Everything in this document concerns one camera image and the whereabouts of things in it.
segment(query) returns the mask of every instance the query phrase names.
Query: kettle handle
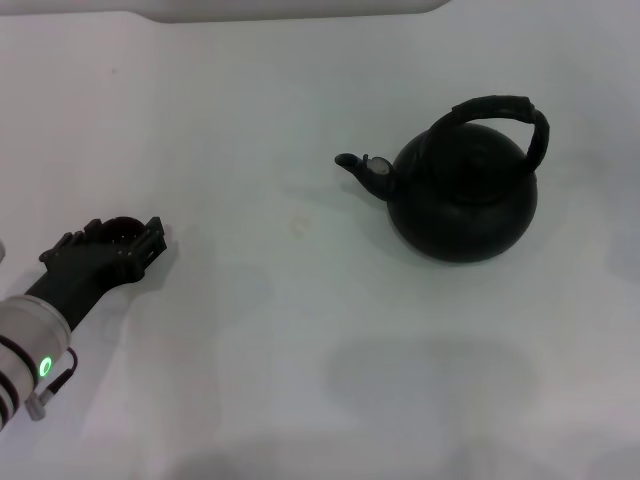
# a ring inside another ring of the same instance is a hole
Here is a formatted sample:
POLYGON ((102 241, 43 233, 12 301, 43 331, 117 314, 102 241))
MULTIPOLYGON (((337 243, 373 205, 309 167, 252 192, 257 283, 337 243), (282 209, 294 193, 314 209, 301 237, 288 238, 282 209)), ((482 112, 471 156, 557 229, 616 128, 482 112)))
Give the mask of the kettle handle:
POLYGON ((549 122, 546 117, 533 106, 527 97, 510 95, 492 95, 474 98, 453 107, 451 112, 438 120, 429 130, 421 148, 421 156, 425 154, 436 133, 449 130, 464 123, 488 118, 506 118, 534 125, 533 138, 525 159, 525 171, 533 173, 542 163, 549 145, 549 122))

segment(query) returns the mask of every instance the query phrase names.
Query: kettle spout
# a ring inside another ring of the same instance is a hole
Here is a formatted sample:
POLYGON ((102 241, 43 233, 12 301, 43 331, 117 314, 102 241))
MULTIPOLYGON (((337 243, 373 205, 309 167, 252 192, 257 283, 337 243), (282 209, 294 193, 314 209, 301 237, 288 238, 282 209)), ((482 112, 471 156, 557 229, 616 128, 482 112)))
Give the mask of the kettle spout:
POLYGON ((388 202, 393 199, 397 187, 397 172, 393 165, 381 157, 362 159, 351 153, 335 158, 336 165, 351 173, 369 193, 388 202))

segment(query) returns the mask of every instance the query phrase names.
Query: black kettle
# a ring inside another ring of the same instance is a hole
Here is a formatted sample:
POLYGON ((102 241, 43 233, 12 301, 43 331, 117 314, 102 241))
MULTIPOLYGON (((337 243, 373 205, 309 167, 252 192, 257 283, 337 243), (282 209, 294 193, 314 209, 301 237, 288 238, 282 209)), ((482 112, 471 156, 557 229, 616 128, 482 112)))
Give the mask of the black kettle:
POLYGON ((469 100, 414 138, 389 163, 338 155, 373 195, 387 202, 398 232, 447 262, 485 260, 509 249, 536 210, 535 170, 547 152, 549 123, 526 97, 469 100), (507 118, 535 126, 525 155, 505 135, 468 122, 507 118))

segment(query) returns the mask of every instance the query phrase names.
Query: green led ring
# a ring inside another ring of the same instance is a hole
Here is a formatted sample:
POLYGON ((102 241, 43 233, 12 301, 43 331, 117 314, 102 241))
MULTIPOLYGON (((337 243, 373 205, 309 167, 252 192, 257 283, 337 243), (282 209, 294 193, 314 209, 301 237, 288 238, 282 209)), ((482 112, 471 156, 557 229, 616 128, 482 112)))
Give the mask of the green led ring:
POLYGON ((40 362, 40 376, 46 377, 47 373, 49 373, 49 370, 51 370, 52 366, 53 366, 53 360, 51 360, 51 357, 47 357, 44 360, 42 360, 42 362, 40 362))

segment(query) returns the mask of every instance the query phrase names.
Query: kettle body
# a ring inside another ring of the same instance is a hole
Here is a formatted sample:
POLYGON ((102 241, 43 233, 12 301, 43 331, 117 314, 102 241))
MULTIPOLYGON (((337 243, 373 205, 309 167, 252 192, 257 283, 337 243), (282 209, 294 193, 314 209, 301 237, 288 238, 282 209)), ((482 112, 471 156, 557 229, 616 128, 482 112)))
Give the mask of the kettle body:
POLYGON ((549 124, 525 97, 483 97, 455 107, 414 138, 393 165, 342 154, 336 163, 387 201, 397 231, 419 251, 447 262, 503 253, 529 227, 537 206, 535 169, 549 124), (525 154, 494 129, 468 123, 511 118, 535 125, 525 154))

